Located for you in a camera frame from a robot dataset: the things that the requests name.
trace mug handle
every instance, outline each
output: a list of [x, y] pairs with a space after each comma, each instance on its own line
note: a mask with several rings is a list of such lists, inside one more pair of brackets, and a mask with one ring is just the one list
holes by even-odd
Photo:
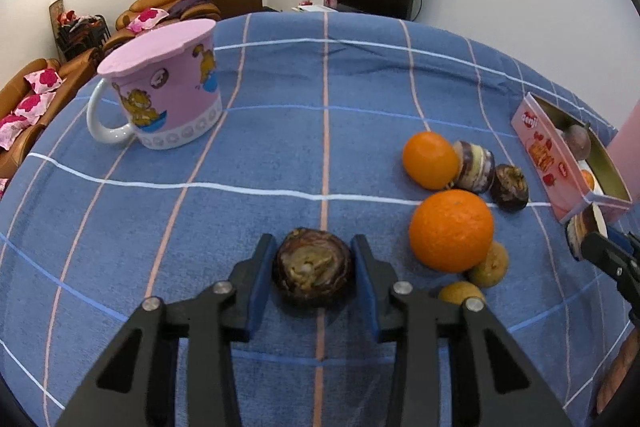
[[102, 78], [100, 82], [98, 82], [98, 85], [95, 86], [94, 92], [91, 93], [91, 98], [86, 106], [86, 126], [89, 128], [91, 136], [98, 140], [98, 142], [108, 144], [123, 143], [134, 134], [133, 125], [127, 123], [117, 129], [110, 129], [100, 123], [95, 112], [97, 105], [100, 103], [102, 92], [108, 86], [109, 83]]

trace yellow fruit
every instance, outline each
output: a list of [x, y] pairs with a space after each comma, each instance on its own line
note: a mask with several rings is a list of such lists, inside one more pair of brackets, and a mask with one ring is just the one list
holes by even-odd
[[420, 132], [402, 150], [402, 165], [417, 184], [441, 190], [458, 176], [460, 160], [452, 145], [439, 134]]
[[596, 188], [596, 180], [593, 178], [593, 174], [591, 174], [586, 169], [582, 169], [580, 172], [582, 173], [582, 177], [584, 178], [584, 181], [587, 183], [587, 185], [589, 185], [589, 188], [591, 190], [595, 189]]
[[458, 305], [470, 297], [478, 297], [482, 302], [486, 302], [480, 289], [466, 281], [457, 281], [448, 286], [444, 286], [438, 294], [438, 299], [441, 301]]
[[497, 241], [492, 242], [489, 253], [482, 263], [468, 272], [469, 280], [479, 288], [491, 288], [497, 285], [509, 269], [509, 254], [506, 248]]

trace brown fruit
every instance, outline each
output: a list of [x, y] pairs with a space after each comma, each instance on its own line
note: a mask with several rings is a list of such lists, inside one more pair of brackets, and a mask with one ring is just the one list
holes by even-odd
[[509, 254], [507, 250], [503, 245], [494, 241], [485, 260], [469, 270], [467, 276], [479, 288], [491, 288], [504, 279], [508, 269]]
[[562, 134], [576, 161], [586, 160], [591, 153], [591, 138], [587, 128], [574, 124]]
[[519, 167], [500, 164], [495, 168], [491, 197], [502, 210], [516, 212], [529, 203], [529, 185]]
[[455, 186], [482, 194], [489, 190], [494, 181], [494, 154], [479, 145], [458, 140], [453, 149], [460, 160], [460, 174]]
[[470, 297], [478, 297], [482, 302], [486, 302], [479, 288], [467, 281], [457, 281], [444, 286], [438, 294], [438, 299], [441, 301], [458, 305]]
[[569, 219], [564, 226], [564, 233], [569, 244], [571, 255], [576, 261], [582, 261], [582, 240], [590, 232], [598, 232], [607, 235], [607, 224], [600, 207], [591, 203], [587, 208]]
[[294, 229], [273, 259], [273, 282], [295, 304], [329, 306], [353, 277], [351, 251], [335, 235]]

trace passion fruit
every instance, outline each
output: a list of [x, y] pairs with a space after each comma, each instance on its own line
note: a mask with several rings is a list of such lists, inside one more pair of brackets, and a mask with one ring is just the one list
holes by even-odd
[[495, 168], [491, 197], [498, 208], [507, 212], [522, 210], [529, 203], [529, 184], [519, 167], [500, 164]]
[[272, 277], [287, 301], [328, 307], [340, 299], [353, 278], [351, 251], [332, 233], [294, 229], [275, 255]]
[[586, 160], [591, 153], [591, 138], [588, 129], [589, 124], [585, 127], [574, 124], [562, 134], [564, 142], [578, 162]]

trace orange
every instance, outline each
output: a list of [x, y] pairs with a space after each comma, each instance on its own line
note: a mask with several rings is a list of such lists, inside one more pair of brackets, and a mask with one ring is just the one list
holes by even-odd
[[434, 132], [420, 132], [404, 146], [402, 165], [407, 174], [424, 188], [441, 190], [460, 171], [460, 160], [451, 144]]
[[593, 190], [594, 188], [596, 188], [596, 180], [593, 179], [593, 174], [591, 174], [588, 170], [586, 169], [582, 169], [580, 171], [582, 173], [582, 177], [584, 178], [584, 181], [587, 182], [587, 185], [589, 185], [589, 188], [591, 190]]
[[478, 196], [446, 190], [425, 199], [409, 225], [409, 243], [423, 264], [462, 272], [482, 263], [494, 238], [494, 216]]

